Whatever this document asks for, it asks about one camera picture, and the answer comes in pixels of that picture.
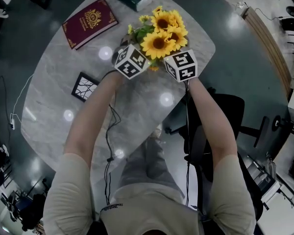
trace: white t-shirt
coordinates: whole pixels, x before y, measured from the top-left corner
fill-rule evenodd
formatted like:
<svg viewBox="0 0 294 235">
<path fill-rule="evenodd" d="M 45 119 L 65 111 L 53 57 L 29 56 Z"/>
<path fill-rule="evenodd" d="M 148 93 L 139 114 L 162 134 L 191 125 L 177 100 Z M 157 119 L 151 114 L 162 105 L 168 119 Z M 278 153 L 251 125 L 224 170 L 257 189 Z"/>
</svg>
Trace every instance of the white t-shirt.
<svg viewBox="0 0 294 235">
<path fill-rule="evenodd" d="M 198 213 L 182 205 L 179 194 L 162 185 L 128 185 L 101 210 L 100 219 L 109 235 L 203 234 Z M 255 211 L 237 156 L 223 158 L 214 170 L 209 216 L 225 234 L 253 234 Z M 92 222 L 89 168 L 78 155 L 65 154 L 45 203 L 46 234 L 85 235 Z"/>
</svg>

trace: shirt sleeve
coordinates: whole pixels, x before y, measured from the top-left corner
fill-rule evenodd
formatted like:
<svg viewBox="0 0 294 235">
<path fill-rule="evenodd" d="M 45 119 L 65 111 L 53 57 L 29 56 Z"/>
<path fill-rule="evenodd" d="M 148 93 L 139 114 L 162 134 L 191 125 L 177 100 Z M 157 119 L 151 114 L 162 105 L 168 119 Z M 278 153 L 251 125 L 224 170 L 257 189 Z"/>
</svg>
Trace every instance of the shirt sleeve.
<svg viewBox="0 0 294 235">
<path fill-rule="evenodd" d="M 237 156 L 228 155 L 217 164 L 210 201 L 209 216 L 226 234 L 253 234 L 255 210 Z"/>
<path fill-rule="evenodd" d="M 76 154 L 64 154 L 44 207 L 46 235 L 85 235 L 92 222 L 90 170 Z"/>
</svg>

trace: forearm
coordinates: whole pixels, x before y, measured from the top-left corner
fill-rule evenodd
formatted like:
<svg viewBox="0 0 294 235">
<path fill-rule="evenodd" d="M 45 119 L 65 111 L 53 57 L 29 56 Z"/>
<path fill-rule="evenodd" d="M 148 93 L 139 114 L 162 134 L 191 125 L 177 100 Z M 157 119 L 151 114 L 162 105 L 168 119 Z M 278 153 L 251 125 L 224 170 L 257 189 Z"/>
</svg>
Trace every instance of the forearm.
<svg viewBox="0 0 294 235">
<path fill-rule="evenodd" d="M 199 79 L 191 79 L 190 93 L 193 97 L 205 135 L 214 157 L 237 154 L 237 145 L 230 122 Z"/>
<path fill-rule="evenodd" d="M 107 75 L 87 99 L 75 117 L 64 147 L 64 153 L 75 153 L 91 166 L 95 141 L 105 119 L 109 103 L 122 80 L 113 72 Z"/>
</svg>

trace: desk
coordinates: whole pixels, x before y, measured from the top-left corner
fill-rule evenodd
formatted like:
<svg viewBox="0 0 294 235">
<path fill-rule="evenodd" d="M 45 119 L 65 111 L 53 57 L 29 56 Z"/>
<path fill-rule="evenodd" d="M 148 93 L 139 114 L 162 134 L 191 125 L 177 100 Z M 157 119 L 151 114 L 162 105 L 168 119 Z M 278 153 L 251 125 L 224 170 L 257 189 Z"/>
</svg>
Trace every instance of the desk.
<svg viewBox="0 0 294 235">
<path fill-rule="evenodd" d="M 73 13 L 96 0 L 85 0 Z M 100 48 L 119 46 L 127 25 L 138 23 L 138 17 L 150 14 L 152 9 L 163 5 L 167 10 L 177 9 L 189 31 L 190 48 L 194 50 L 199 73 L 205 68 L 215 52 L 215 46 L 201 26 L 172 0 L 153 0 L 153 3 L 140 13 L 132 11 L 118 0 L 107 0 L 120 24 L 95 37 L 79 50 L 71 50 L 60 28 L 43 53 L 25 99 L 22 117 L 22 135 L 33 150 L 54 170 L 72 122 L 65 121 L 65 110 L 74 115 L 83 103 L 71 95 L 73 86 L 81 71 L 96 80 L 113 69 L 111 60 L 101 60 Z M 173 104 L 163 106 L 160 97 L 172 94 Z M 185 93 L 183 83 L 177 83 L 164 70 L 147 70 L 137 78 L 127 81 L 118 91 L 115 109 L 122 121 L 113 127 L 109 137 L 114 150 L 122 150 L 126 156 L 133 152 L 162 122 Z M 108 112 L 95 144 L 92 161 L 92 183 L 103 178 L 109 150 L 105 132 L 111 114 Z M 115 159 L 113 169 L 121 159 Z"/>
</svg>

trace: black chair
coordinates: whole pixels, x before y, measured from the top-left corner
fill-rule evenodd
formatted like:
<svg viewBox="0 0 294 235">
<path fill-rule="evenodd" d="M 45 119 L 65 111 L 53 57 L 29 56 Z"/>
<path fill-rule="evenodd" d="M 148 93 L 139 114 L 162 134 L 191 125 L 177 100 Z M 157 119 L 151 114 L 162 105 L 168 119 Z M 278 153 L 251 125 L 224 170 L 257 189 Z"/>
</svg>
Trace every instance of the black chair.
<svg viewBox="0 0 294 235">
<path fill-rule="evenodd" d="M 232 129 L 234 131 L 235 138 L 237 138 L 238 133 L 242 132 L 251 136 L 256 137 L 256 142 L 254 147 L 261 146 L 267 133 L 269 126 L 269 119 L 267 117 L 263 118 L 261 127 L 259 130 L 252 129 L 248 127 L 242 127 L 241 123 L 244 115 L 245 103 L 244 100 L 233 95 L 226 94 L 212 94 L 213 99 L 223 110 L 224 114 L 228 118 Z M 195 169 L 198 181 L 198 198 L 197 207 L 199 210 L 203 211 L 203 188 L 202 188 L 202 178 L 205 178 L 212 182 L 213 181 L 213 161 L 211 148 L 206 140 L 206 136 L 203 132 L 200 118 L 197 113 L 194 101 L 191 98 L 188 103 L 188 115 L 189 115 L 189 134 L 187 130 L 187 124 L 175 131 L 166 129 L 167 133 L 171 135 L 174 133 L 179 133 L 184 138 L 184 152 L 187 154 L 185 160 L 190 162 Z M 258 220 L 263 212 L 263 203 L 261 201 L 261 191 L 256 183 L 250 176 L 241 156 L 238 154 L 240 166 L 243 172 L 243 176 L 246 182 L 247 189 L 251 195 L 253 205 L 255 208 L 256 220 Z"/>
</svg>

